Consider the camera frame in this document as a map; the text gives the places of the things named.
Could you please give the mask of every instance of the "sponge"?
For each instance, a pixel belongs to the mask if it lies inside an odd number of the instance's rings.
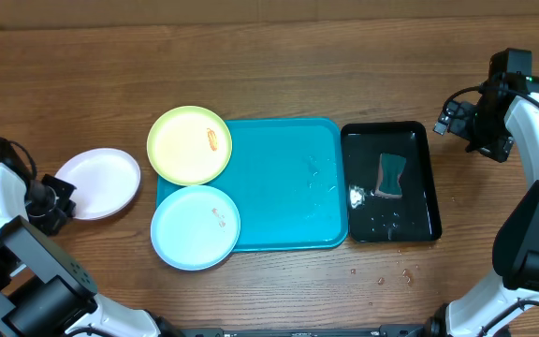
[[[402,198],[399,179],[407,159],[395,154],[380,154],[375,195],[383,198]]]

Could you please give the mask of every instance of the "plate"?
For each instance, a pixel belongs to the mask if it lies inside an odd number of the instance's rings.
[[[137,161],[117,149],[94,149],[78,154],[55,177],[76,186],[76,219],[97,220],[123,209],[138,191]]]
[[[169,195],[151,224],[155,252],[184,271],[207,269],[226,258],[240,234],[234,201],[217,188],[189,186]]]
[[[231,154],[232,138],[226,123],[201,107],[166,112],[153,124],[147,138],[153,169],[182,186],[213,180],[226,168]]]

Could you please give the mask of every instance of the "blue tray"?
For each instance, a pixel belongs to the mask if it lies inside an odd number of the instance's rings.
[[[234,252],[331,248],[348,234],[340,130],[328,118],[226,121],[230,162],[208,185],[239,208]],[[157,206],[182,188],[159,177]]]

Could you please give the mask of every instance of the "yellow plate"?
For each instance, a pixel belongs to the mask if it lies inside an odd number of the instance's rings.
[[[212,111],[178,107],[153,124],[147,155],[155,171],[171,183],[207,183],[226,168],[232,137],[226,123]]]

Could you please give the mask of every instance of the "white plate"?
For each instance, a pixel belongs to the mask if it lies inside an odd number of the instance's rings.
[[[55,177],[76,186],[76,219],[97,220],[115,214],[135,196],[140,184],[137,161],[117,149],[94,149],[65,163]]]
[[[210,186],[184,187],[157,208],[151,224],[155,252],[184,271],[200,271],[226,258],[240,234],[234,201]]]

